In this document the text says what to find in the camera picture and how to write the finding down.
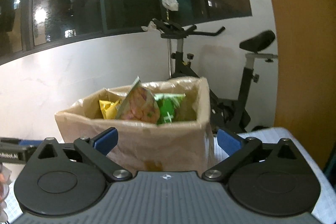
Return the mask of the person left hand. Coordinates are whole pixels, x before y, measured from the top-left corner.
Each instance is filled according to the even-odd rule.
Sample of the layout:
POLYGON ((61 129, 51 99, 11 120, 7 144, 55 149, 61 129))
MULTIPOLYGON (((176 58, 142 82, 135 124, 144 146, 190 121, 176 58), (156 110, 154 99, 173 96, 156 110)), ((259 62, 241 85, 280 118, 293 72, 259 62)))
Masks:
POLYGON ((0 171, 0 204, 1 204, 1 223, 9 223, 8 222, 8 216, 5 212, 6 208, 6 202, 5 199, 8 196, 9 193, 9 185, 11 183, 10 181, 11 176, 11 170, 6 168, 1 163, 1 171, 0 171))

